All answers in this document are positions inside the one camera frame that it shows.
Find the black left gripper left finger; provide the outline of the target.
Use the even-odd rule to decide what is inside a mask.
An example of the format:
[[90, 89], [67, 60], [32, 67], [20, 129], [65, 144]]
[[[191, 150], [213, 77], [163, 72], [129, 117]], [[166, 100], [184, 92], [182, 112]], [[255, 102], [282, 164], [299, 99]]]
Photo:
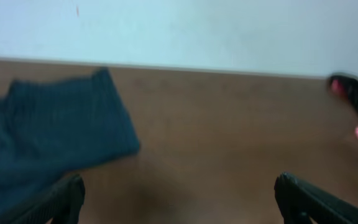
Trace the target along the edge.
[[0, 224], [77, 224], [84, 201], [83, 179], [72, 175], [0, 215]]

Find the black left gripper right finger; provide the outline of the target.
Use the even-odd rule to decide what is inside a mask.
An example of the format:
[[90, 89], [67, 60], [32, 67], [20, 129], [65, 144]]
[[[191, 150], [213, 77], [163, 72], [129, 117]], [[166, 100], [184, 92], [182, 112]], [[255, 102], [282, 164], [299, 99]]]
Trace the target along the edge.
[[284, 224], [358, 224], [358, 208], [291, 173], [275, 181], [275, 199]]

